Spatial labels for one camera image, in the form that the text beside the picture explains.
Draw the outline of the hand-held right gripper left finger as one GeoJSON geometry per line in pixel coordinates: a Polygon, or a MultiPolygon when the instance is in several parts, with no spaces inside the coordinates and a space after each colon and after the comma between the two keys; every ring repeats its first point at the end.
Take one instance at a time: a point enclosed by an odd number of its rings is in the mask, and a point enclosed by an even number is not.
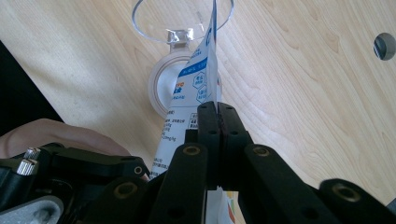
{"type": "Polygon", "coordinates": [[[188,129],[186,143],[198,143],[207,148],[206,183],[209,190],[219,185],[219,140],[220,130],[216,104],[207,102],[197,107],[197,129],[188,129]]]}

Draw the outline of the clear glass jar with hinged lid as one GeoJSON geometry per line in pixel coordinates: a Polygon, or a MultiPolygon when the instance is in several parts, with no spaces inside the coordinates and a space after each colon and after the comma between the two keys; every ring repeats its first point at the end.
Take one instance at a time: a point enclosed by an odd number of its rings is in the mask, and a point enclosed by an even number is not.
{"type": "Polygon", "coordinates": [[[136,31],[163,42],[169,53],[151,70],[148,97],[163,118],[174,108],[184,117],[221,96],[216,56],[217,30],[232,16],[233,0],[138,0],[136,31]]]}

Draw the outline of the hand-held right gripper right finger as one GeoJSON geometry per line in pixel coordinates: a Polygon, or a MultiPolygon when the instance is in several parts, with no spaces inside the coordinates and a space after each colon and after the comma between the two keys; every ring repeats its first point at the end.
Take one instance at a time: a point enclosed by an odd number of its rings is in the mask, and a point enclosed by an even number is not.
{"type": "Polygon", "coordinates": [[[243,151],[251,143],[251,138],[233,106],[224,103],[218,103],[218,106],[221,130],[220,185],[225,190],[238,190],[243,173],[243,151]]]}

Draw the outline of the white and blue packet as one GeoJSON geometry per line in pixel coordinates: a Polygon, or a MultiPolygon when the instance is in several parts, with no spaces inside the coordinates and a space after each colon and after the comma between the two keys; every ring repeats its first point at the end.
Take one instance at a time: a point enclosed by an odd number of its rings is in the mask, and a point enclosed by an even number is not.
{"type": "Polygon", "coordinates": [[[183,23],[166,29],[170,52],[154,66],[148,83],[150,102],[164,118],[151,178],[168,170],[185,132],[198,128],[197,106],[221,100],[216,35],[233,14],[233,0],[181,1],[189,7],[174,9],[173,17],[183,23]]]}

